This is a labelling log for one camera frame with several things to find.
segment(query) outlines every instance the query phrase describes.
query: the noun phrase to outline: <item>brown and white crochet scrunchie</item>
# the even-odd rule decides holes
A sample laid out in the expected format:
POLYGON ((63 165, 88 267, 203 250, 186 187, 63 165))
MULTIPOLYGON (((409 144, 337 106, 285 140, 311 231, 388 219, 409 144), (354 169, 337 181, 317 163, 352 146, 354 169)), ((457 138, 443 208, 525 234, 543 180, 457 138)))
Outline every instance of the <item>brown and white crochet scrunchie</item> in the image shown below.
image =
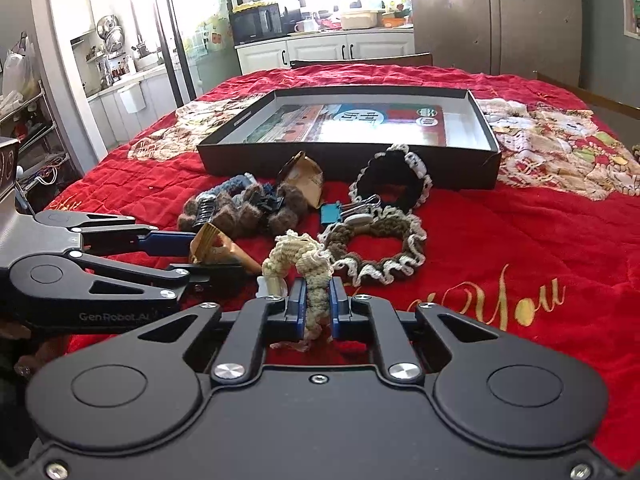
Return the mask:
POLYGON ((420 219, 392 207, 386 207, 365 226, 354 227, 341 222, 331 224, 318 239, 331 254, 334 270, 345 269, 353 286, 360 286, 367 277, 388 285, 397 276, 411 276, 426 259, 424 244, 427 233, 420 219), (399 238, 402 240, 402 252, 379 262, 364 260, 357 253, 347 252, 347 244, 358 234, 399 238))

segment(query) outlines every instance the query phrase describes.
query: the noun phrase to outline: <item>white trash bin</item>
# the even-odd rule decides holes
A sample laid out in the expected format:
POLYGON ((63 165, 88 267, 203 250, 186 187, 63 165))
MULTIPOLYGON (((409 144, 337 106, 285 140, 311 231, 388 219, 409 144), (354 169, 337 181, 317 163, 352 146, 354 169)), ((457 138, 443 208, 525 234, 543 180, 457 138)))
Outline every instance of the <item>white trash bin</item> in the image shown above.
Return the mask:
POLYGON ((120 94, 122 104, 130 114, 137 114, 140 110, 145 109, 145 98, 142 95, 142 88, 140 88, 139 82, 123 86, 118 90, 118 94, 120 94))

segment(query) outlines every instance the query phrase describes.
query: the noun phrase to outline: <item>microwave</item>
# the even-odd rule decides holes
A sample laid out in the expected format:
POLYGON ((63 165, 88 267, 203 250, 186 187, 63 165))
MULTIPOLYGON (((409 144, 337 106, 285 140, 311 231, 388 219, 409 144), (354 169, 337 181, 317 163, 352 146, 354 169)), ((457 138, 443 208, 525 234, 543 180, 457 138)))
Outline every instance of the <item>microwave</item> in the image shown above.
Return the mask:
POLYGON ((292 32, 287 7, 269 4, 233 12, 230 16, 234 43, 282 38, 292 32))

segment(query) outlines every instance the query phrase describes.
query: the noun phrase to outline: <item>poster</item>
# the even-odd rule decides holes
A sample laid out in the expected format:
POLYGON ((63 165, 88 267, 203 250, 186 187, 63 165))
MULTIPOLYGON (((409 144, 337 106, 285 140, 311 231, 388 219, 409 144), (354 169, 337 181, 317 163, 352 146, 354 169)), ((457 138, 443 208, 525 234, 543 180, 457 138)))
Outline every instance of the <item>poster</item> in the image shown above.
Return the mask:
POLYGON ((245 142, 370 142, 446 146, 437 105, 284 105, 245 142))

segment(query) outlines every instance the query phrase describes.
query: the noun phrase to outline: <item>bottle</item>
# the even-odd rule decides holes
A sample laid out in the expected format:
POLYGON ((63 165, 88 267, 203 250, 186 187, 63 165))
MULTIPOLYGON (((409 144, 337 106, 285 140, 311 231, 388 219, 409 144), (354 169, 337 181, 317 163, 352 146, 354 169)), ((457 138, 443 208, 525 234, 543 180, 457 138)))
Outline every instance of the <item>bottle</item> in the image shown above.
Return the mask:
POLYGON ((133 58, 132 58, 131 56, 128 56, 128 57, 127 57, 127 71, 128 71, 130 74, 135 74, 135 73, 137 72, 137 71, 136 71, 136 64, 135 64, 135 62, 133 61, 133 58))

